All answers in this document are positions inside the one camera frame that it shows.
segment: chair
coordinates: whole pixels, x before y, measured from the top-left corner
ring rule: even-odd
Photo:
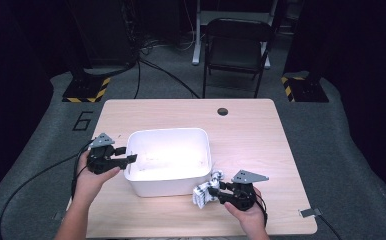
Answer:
[[[242,89],[226,85],[216,86],[254,91],[256,98],[272,36],[272,28],[267,23],[260,21],[218,18],[209,22],[205,34],[202,98],[205,98],[206,86],[211,85],[207,83],[206,77],[208,71],[211,75],[212,69],[253,74],[252,81],[258,74],[258,81],[254,89]],[[264,42],[267,44],[265,50],[262,51],[261,44]]]

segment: white container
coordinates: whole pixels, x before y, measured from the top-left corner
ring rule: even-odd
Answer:
[[[194,187],[210,180],[209,140],[200,128],[135,132],[126,153],[137,154],[124,176],[140,197],[192,194]]]

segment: hand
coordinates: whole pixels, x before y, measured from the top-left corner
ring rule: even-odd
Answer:
[[[79,174],[77,179],[77,187],[75,189],[73,199],[74,202],[80,202],[87,207],[91,205],[94,198],[97,196],[100,189],[102,188],[102,185],[107,180],[116,176],[120,171],[119,167],[115,167],[99,175],[90,172],[86,167],[87,156],[89,153],[90,151],[85,151],[80,157],[77,172],[80,173],[81,171],[81,173]]]
[[[261,196],[261,192],[254,188],[256,195]],[[265,230],[264,214],[261,208],[255,203],[247,211],[240,211],[229,202],[224,203],[225,208],[240,222],[240,226],[251,240],[270,239]]]

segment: table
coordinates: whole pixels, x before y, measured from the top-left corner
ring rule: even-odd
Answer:
[[[221,116],[219,108],[228,114]],[[268,209],[270,235],[313,234],[313,217],[274,102],[269,99],[108,100],[93,137],[108,134],[126,146],[135,131],[198,127],[209,137],[214,169],[224,181],[240,170],[269,177],[254,183]],[[192,195],[140,198],[121,172],[91,205],[87,238],[215,237],[245,235],[219,202],[199,209]]]
[[[202,46],[202,42],[201,42],[202,36],[200,33],[201,25],[206,25],[211,20],[215,18],[221,18],[221,17],[263,21],[272,25],[277,2],[278,0],[272,0],[271,11],[269,13],[256,13],[256,12],[246,13],[246,12],[202,11],[200,7],[200,0],[196,0],[196,39],[195,39],[195,45],[194,45],[192,64],[199,65],[200,51]],[[266,43],[263,43],[261,47],[262,53],[265,51],[265,47],[266,47]],[[270,67],[271,67],[270,60],[269,60],[269,57],[267,57],[265,61],[265,68],[269,69]]]

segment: gray carpet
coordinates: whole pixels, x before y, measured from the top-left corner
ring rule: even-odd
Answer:
[[[280,78],[290,37],[277,36],[270,53],[271,69],[264,73],[259,98],[274,100],[312,207],[343,239],[386,239],[386,186],[371,171],[349,136],[341,97],[328,81],[321,84],[329,103],[291,103]],[[193,48],[156,47],[143,58],[171,72],[201,95],[203,65],[192,66]],[[114,69],[96,69],[104,73]],[[51,79],[54,96],[36,132],[0,184],[0,212],[4,203],[30,177],[79,151],[93,136],[107,99],[131,99],[137,89],[137,66],[112,77],[98,103],[64,103],[62,93],[70,74]],[[250,98],[253,93],[209,88],[208,98]],[[168,75],[141,65],[137,98],[192,98]],[[91,119],[86,131],[72,131],[79,115]],[[23,187],[10,202],[2,221],[4,239],[52,239],[70,197],[73,159],[60,164]],[[272,239],[336,239],[320,219],[310,236],[273,236]]]

